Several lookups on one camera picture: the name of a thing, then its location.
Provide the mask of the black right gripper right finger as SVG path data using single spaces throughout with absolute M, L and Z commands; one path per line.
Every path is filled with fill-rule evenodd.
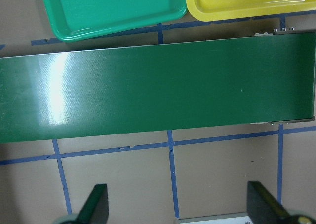
M 284 224 L 291 217 L 258 181 L 247 183 L 247 213 L 254 224 Z

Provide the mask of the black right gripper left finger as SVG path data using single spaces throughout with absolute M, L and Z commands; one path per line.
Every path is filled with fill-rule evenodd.
M 77 215 L 79 224 L 106 224 L 109 217 L 108 189 L 106 184 L 97 184 Z

